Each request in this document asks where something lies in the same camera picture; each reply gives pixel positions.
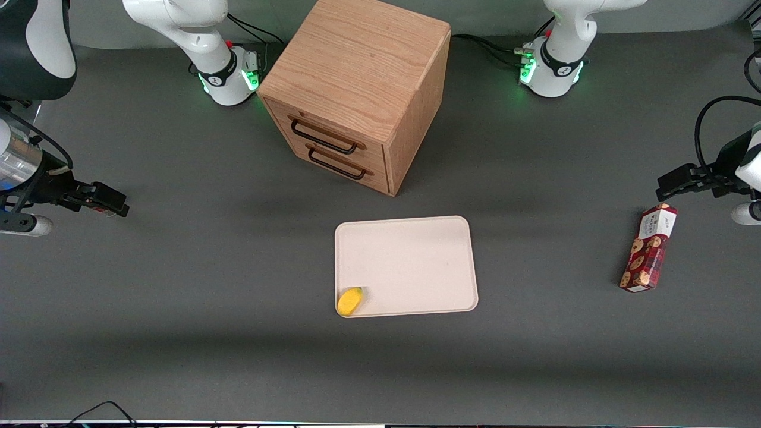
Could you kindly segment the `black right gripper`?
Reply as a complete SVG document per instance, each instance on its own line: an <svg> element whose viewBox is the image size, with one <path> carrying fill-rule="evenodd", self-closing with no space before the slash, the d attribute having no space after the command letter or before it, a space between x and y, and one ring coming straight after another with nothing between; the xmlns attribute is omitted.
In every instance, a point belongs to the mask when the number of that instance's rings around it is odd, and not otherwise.
<svg viewBox="0 0 761 428"><path fill-rule="evenodd" d="M100 209L125 218L130 207L126 195L112 188L99 188L99 182L76 181L71 171L51 175L41 173L30 190L30 203L50 204L66 209ZM68 196L74 195L74 202Z"/></svg>

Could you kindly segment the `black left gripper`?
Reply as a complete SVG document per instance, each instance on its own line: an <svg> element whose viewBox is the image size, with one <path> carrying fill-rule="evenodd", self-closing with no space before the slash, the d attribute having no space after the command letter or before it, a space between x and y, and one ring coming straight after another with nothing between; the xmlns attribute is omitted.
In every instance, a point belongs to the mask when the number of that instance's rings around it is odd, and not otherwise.
<svg viewBox="0 0 761 428"><path fill-rule="evenodd" d="M658 201L664 202L684 193L683 187L696 186L696 182L699 182L698 192L709 190L715 198L729 193L751 195L752 187L737 176L736 170L740 162L744 160L752 136L753 132L747 131L729 141L719 150L716 160L712 163L706 163L706 158L702 154L702 144L697 139L695 147L700 165L700 178L695 173L698 168L695 163L685 163L672 172L664 174L658 178L656 190Z"/></svg>

